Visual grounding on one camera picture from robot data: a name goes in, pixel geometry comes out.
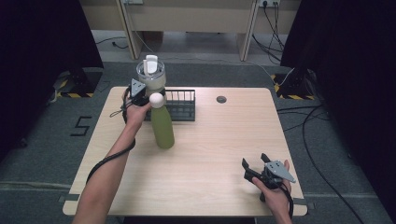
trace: black wire basket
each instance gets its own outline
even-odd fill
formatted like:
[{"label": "black wire basket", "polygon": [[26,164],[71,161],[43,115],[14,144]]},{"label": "black wire basket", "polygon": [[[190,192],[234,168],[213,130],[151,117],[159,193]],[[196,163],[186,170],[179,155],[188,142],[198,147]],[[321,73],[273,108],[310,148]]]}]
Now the black wire basket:
[{"label": "black wire basket", "polygon": [[[166,90],[166,108],[172,121],[195,121],[195,90]],[[151,112],[145,120],[151,120]]]}]

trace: bottle cap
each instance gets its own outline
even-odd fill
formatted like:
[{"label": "bottle cap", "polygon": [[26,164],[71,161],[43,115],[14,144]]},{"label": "bottle cap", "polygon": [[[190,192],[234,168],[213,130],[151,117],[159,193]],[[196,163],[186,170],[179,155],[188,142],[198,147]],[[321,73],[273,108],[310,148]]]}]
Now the bottle cap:
[{"label": "bottle cap", "polygon": [[163,95],[158,92],[154,92],[150,95],[149,102],[153,108],[160,108],[165,104]]}]

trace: green bottle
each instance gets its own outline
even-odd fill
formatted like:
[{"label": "green bottle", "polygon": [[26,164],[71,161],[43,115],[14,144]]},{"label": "green bottle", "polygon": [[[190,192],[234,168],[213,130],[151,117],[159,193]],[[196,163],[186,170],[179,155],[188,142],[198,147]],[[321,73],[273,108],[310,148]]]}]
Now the green bottle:
[{"label": "green bottle", "polygon": [[165,100],[160,93],[155,92],[150,95],[149,102],[152,107],[151,125],[157,145],[160,148],[170,148],[175,143],[175,137],[171,116],[164,105]]}]

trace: power outlet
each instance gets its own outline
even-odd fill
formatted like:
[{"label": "power outlet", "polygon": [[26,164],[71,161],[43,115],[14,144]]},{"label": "power outlet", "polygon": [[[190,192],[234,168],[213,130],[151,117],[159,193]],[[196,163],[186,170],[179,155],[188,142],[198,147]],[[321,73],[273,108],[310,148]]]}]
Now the power outlet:
[{"label": "power outlet", "polygon": [[267,7],[275,7],[276,4],[279,7],[280,5],[280,0],[260,0],[260,7],[263,7],[264,1],[267,2]]}]

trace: right hand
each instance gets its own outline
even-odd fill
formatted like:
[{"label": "right hand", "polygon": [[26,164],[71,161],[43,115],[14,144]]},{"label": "right hand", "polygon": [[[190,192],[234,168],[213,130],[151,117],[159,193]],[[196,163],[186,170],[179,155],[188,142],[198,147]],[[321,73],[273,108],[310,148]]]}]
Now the right hand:
[{"label": "right hand", "polygon": [[[287,160],[285,160],[285,168],[289,170],[290,165]],[[256,185],[258,189],[262,191],[265,196],[265,203],[271,209],[273,215],[280,214],[281,216],[289,216],[289,200],[285,193],[281,189],[268,189],[265,185],[256,177],[252,178],[253,184]],[[283,184],[288,188],[289,193],[291,193],[291,185],[289,180],[283,179]]]},{"label": "right hand", "polygon": [[131,125],[137,129],[142,126],[143,120],[145,120],[146,113],[151,109],[151,104],[138,106],[130,105],[127,108],[127,123],[126,125]]}]

